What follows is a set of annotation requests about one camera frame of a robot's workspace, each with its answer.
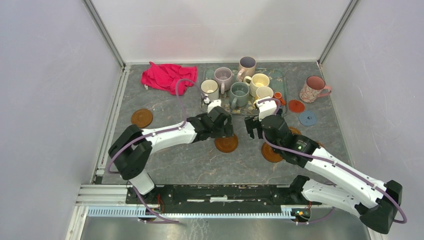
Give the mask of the red round coaster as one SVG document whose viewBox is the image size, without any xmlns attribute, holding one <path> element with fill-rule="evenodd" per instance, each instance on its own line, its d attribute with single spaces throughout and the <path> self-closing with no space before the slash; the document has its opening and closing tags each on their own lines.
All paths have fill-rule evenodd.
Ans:
<svg viewBox="0 0 424 240">
<path fill-rule="evenodd" d="M 288 102 L 288 109 L 293 113 L 302 113 L 305 105 L 299 100 L 292 99 Z"/>
</svg>

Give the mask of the green floral serving tray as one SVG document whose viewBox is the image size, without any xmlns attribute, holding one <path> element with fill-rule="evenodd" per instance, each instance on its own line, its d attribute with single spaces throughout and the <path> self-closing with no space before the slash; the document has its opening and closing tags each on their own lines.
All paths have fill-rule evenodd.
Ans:
<svg viewBox="0 0 424 240">
<path fill-rule="evenodd" d="M 220 68 L 218 65 L 213 65 L 210 67 L 207 67 L 206 70 L 203 73 L 203 81 L 204 80 L 214 80 L 215 79 L 215 71 Z M 285 74 L 282 70 L 278 68 L 263 68 L 259 67 L 255 70 L 256 74 L 265 74 L 270 79 L 269 87 L 274 92 L 279 92 L 282 94 L 282 99 L 284 100 L 285 104 L 280 105 L 281 113 L 283 115 L 286 115 L 288 112 L 288 98 L 287 98 L 287 84 L 286 84 L 286 78 Z M 225 91 L 224 94 L 219 94 L 221 99 L 221 106 L 229 113 L 236 114 L 236 115 L 247 115 L 247 116 L 254 116 L 259 114 L 259 109 L 254 106 L 255 98 L 249 95 L 248 102 L 246 105 L 241 107 L 235 107 L 235 109 L 231 109 L 230 104 L 230 91 Z"/>
</svg>

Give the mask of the glossy wooden ridged coaster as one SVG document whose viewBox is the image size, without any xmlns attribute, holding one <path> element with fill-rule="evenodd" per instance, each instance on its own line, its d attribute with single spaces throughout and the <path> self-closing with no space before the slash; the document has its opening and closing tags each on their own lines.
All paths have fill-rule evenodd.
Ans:
<svg viewBox="0 0 424 240">
<path fill-rule="evenodd" d="M 218 137 L 214 140 L 215 147 L 222 153 L 231 153 L 237 149 L 239 139 L 236 134 L 230 137 Z"/>
</svg>

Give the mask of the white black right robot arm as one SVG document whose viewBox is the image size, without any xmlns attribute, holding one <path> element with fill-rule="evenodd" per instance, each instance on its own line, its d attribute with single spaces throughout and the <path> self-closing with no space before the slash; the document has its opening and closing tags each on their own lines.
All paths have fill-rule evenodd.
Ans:
<svg viewBox="0 0 424 240">
<path fill-rule="evenodd" d="M 368 228 L 388 234 L 392 224 L 406 224 L 401 208 L 403 187 L 390 180 L 384 182 L 364 174 L 342 162 L 316 141 L 294 134 L 280 115 L 264 118 L 248 116 L 245 127 L 251 138 L 254 130 L 286 162 L 325 177 L 334 186 L 297 176 L 289 199 L 295 204 L 319 202 L 343 210 L 359 218 Z"/>
</svg>

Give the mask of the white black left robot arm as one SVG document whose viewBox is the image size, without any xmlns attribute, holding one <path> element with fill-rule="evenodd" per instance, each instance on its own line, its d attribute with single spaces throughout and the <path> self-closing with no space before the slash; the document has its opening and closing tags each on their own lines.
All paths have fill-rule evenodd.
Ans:
<svg viewBox="0 0 424 240">
<path fill-rule="evenodd" d="M 233 136 L 232 115 L 220 106 L 161 128 L 141 129 L 132 124 L 110 146 L 111 161 L 106 169 L 115 166 L 115 173 L 136 188 L 139 199 L 151 204 L 157 198 L 157 190 L 145 167 L 152 154 L 174 146 Z"/>
</svg>

